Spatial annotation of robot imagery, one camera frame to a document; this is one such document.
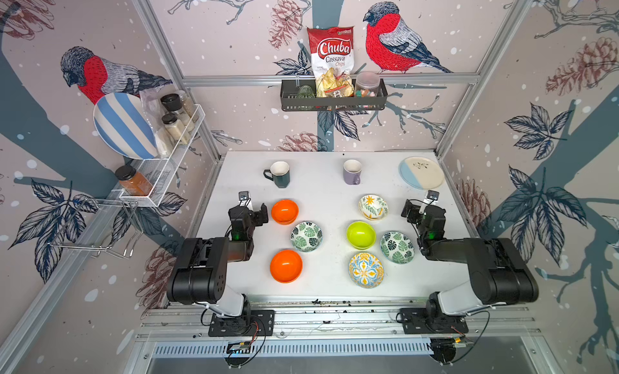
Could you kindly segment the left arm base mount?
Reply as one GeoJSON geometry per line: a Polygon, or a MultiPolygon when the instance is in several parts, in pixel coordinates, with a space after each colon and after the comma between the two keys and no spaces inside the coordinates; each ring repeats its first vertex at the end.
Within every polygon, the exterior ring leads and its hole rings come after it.
{"type": "Polygon", "coordinates": [[[237,318],[221,318],[213,314],[207,324],[208,336],[272,336],[275,314],[274,310],[251,310],[250,314],[237,318]]]}

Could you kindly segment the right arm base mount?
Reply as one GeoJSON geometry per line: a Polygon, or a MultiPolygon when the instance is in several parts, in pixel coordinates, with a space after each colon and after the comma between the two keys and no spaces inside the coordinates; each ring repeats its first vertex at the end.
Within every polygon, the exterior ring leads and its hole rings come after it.
{"type": "Polygon", "coordinates": [[[465,317],[449,316],[439,312],[431,316],[426,308],[402,308],[396,315],[406,335],[466,335],[469,328],[465,317]]]}

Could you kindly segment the yellow flower ceramic bowl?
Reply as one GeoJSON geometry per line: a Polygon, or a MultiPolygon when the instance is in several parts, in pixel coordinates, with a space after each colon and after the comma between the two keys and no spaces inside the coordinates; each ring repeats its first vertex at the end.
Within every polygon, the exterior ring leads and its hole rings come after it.
{"type": "Polygon", "coordinates": [[[371,221],[384,219],[389,212],[385,199],[375,194],[362,196],[358,202],[358,209],[362,216],[371,221]]]}

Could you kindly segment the blue yellow patterned bowl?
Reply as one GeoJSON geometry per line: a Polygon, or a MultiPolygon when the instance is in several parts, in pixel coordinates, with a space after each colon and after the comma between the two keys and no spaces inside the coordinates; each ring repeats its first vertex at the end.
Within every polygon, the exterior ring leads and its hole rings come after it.
{"type": "Polygon", "coordinates": [[[377,288],[385,278],[385,269],[380,260],[369,252],[354,254],[348,264],[351,280],[365,289],[377,288]]]}

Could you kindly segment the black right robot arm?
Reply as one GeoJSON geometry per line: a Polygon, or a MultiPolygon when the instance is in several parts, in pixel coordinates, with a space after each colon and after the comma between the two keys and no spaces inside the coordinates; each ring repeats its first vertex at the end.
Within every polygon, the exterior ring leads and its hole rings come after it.
{"type": "Polygon", "coordinates": [[[468,281],[430,295],[429,318],[463,317],[491,306],[538,300],[538,283],[511,240],[450,240],[445,237],[446,212],[413,199],[406,200],[401,211],[401,216],[416,228],[419,250],[427,260],[467,266],[468,281]]]}

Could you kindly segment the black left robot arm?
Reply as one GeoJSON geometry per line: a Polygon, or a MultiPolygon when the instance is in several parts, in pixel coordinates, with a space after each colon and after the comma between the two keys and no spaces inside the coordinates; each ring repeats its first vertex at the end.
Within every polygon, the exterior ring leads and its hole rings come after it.
{"type": "Polygon", "coordinates": [[[227,267],[251,259],[254,232],[269,221],[269,212],[265,204],[257,211],[239,205],[228,216],[231,227],[224,236],[184,241],[166,294],[170,302],[202,305],[221,319],[247,318],[251,306],[245,295],[227,286],[227,267]]]}

